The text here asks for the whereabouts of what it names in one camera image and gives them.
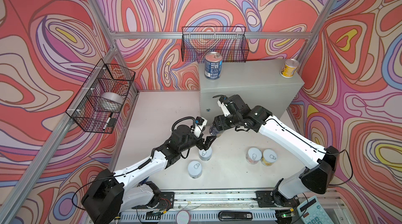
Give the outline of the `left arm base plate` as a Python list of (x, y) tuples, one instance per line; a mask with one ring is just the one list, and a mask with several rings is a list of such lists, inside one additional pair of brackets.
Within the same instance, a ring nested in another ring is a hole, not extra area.
[(170, 209), (174, 205), (174, 197), (173, 191), (157, 193), (152, 198), (150, 195), (141, 195), (131, 209)]

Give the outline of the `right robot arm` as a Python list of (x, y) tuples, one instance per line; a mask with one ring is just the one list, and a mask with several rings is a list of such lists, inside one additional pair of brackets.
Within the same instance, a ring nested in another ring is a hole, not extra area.
[(253, 130), (290, 151), (304, 169), (286, 179), (280, 179), (271, 191), (273, 202), (282, 206), (289, 199), (308, 191), (324, 194), (334, 177), (340, 152), (333, 146), (324, 147), (306, 139), (282, 123), (262, 106), (250, 108), (239, 95), (217, 95), (222, 115), (216, 116), (212, 135), (234, 128), (236, 131)]

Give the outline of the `small orange-label can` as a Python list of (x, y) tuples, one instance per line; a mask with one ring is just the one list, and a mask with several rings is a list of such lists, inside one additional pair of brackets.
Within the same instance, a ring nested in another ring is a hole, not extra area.
[(299, 61), (295, 59), (287, 59), (284, 62), (280, 75), (285, 78), (292, 78), (299, 67)]

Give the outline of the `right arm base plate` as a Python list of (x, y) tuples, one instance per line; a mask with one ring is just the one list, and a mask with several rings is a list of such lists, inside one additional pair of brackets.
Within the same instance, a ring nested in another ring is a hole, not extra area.
[(288, 199), (278, 190), (283, 180), (280, 179), (273, 190), (258, 190), (255, 192), (256, 197), (254, 200), (258, 202), (259, 207), (293, 207), (296, 203), (295, 198)]

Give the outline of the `chopped tomato can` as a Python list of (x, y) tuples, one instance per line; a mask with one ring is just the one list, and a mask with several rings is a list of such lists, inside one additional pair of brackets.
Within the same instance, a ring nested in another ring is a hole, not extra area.
[(212, 124), (210, 126), (209, 129), (209, 134), (211, 136), (216, 136), (217, 138), (219, 138), (222, 134), (223, 134), (224, 130), (222, 130), (221, 128), (219, 128), (218, 126), (216, 126), (215, 124)]

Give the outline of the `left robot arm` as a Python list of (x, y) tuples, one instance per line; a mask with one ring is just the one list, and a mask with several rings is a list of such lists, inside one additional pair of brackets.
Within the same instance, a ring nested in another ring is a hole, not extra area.
[(81, 204), (95, 224), (108, 224), (119, 213), (136, 206), (154, 208), (159, 204), (160, 190), (145, 179), (172, 166), (184, 158), (192, 147), (208, 150), (215, 137), (204, 137), (207, 120), (184, 117), (171, 128), (170, 137), (151, 155), (127, 168), (101, 171), (81, 198)]

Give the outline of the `large blue-label can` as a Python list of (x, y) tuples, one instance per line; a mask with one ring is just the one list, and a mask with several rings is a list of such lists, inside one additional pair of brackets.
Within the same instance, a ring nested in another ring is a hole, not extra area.
[(223, 56), (218, 52), (209, 52), (205, 55), (205, 77), (211, 80), (219, 79), (222, 72)]

